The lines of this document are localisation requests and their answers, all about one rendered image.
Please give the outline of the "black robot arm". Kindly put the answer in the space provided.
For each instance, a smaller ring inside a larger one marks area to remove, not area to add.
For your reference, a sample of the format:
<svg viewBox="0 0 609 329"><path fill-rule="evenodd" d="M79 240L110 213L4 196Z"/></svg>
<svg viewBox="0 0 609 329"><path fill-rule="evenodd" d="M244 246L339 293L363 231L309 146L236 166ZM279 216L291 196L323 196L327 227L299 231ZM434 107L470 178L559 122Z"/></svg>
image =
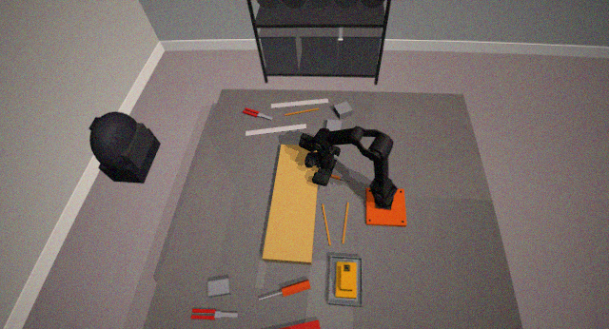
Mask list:
<svg viewBox="0 0 609 329"><path fill-rule="evenodd" d="M376 138L370 148L366 149L360 142L362 137ZM317 157L328 160L337 148L334 145L348 144L355 145L365 157L374 161L375 179L370 185L370 192L375 199L376 208L390 211L398 188L388 179L388 155L393 146L388 135L378 129L364 129L360 126L335 131L321 128L314 137L303 133L299 147L310 151L305 157L304 165L307 168L312 168L313 165L320 168ZM316 150L317 152L314 152Z"/></svg>

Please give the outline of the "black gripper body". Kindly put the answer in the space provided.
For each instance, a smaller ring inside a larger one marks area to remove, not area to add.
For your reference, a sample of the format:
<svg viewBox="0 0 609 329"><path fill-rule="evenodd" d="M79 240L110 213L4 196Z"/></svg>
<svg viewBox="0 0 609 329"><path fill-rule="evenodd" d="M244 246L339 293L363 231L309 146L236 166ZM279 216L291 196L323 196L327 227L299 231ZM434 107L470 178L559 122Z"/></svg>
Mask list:
<svg viewBox="0 0 609 329"><path fill-rule="evenodd" d="M330 169L332 168L335 159L334 159L334 154L339 156L341 149L336 146L336 150L333 152L332 156L330 159L328 160L321 160L319 157L317 157L317 161L319 161L320 163L320 171L319 172L315 172L313 178L312 178L312 182L314 184L319 184L322 186L327 186L328 181L329 181L329 173L330 173Z"/></svg>

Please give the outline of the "white flat strip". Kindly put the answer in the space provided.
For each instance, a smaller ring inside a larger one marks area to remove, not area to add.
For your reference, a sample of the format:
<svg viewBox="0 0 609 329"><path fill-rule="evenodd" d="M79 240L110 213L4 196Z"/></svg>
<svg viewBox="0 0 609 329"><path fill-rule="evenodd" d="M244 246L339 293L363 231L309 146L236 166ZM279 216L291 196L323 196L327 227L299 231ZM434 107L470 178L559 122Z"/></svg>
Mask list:
<svg viewBox="0 0 609 329"><path fill-rule="evenodd" d="M271 108L274 107L285 107L285 106L304 106L304 105L314 105L314 104L324 104L328 103L327 99L317 99L317 100L307 100L307 101L297 101L297 102L287 102L287 103L277 103L271 104Z"/></svg>
<svg viewBox="0 0 609 329"><path fill-rule="evenodd" d="M256 130L246 131L246 136L273 133L273 132L281 132L281 131L289 131L289 130L297 130L297 129L305 129L305 128L306 128L306 124L295 125L295 126L279 126L279 127L272 127L272 128L256 129Z"/></svg>

